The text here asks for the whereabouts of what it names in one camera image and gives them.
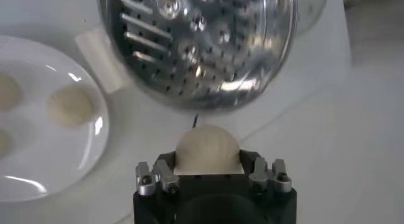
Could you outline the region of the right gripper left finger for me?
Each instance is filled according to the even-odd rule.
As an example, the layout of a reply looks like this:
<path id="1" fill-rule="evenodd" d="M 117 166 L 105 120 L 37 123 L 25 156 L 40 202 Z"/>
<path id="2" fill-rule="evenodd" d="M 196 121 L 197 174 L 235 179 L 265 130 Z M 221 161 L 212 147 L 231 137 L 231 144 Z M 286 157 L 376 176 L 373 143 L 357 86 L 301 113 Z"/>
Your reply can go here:
<path id="1" fill-rule="evenodd" d="M 150 170 L 146 162 L 136 166 L 136 189 L 141 196 L 155 194 L 157 188 L 163 192 L 176 193 L 179 188 L 179 176 L 174 173 L 175 152 L 161 154 Z"/>

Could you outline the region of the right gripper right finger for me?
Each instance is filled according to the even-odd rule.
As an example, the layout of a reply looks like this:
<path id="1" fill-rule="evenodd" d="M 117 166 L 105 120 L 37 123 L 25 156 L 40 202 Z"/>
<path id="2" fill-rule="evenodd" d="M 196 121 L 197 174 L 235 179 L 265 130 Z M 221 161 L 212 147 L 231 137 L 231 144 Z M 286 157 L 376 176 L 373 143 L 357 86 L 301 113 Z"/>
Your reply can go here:
<path id="1" fill-rule="evenodd" d="M 268 162 L 255 151 L 240 150 L 242 168 L 253 187 L 265 191 L 271 184 L 275 192 L 289 193 L 292 191 L 292 179 L 288 176 L 283 159 L 276 159 L 271 168 Z"/>

